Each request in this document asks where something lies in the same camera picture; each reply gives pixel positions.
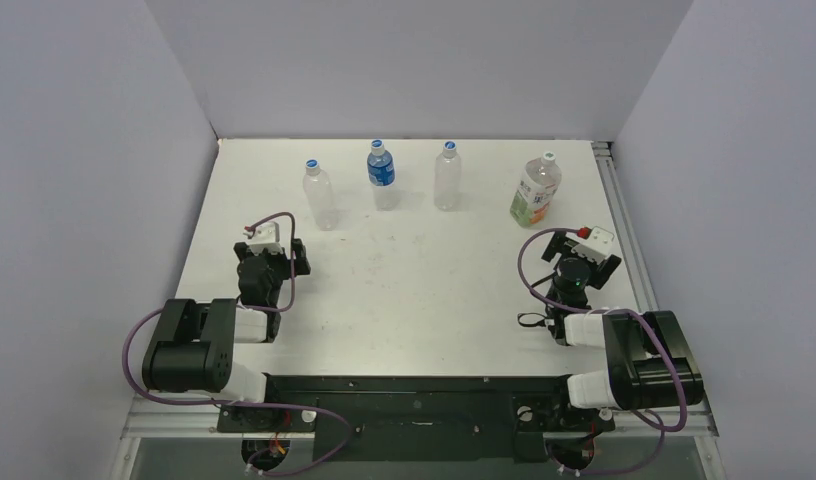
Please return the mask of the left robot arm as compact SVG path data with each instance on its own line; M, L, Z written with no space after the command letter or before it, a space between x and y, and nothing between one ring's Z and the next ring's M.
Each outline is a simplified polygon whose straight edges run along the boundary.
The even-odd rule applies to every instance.
M282 402L266 392L267 375L233 359L237 344L273 342L279 333L282 286L311 273L306 247L294 238L290 250L277 243L238 242L238 298L209 303L171 299L144 356L141 376L149 390L195 393L228 403L245 402L243 416L256 429L275 427Z

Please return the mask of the blue label bottle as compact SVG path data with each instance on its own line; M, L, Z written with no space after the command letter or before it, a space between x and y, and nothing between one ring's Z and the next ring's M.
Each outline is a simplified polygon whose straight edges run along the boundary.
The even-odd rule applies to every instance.
M395 187L394 159L381 139L371 141L367 172L376 208L383 211L394 209L398 204L399 195Z

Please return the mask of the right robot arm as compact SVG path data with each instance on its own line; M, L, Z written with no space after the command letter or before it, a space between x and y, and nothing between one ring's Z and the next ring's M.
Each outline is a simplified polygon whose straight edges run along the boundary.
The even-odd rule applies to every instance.
M600 227L553 234L542 258L555 264L546 296L547 328L562 346L600 349L606 365L568 378L548 400L550 418L572 427L588 409L696 405L704 383L675 314L594 309L588 289L601 289L621 263L614 236Z

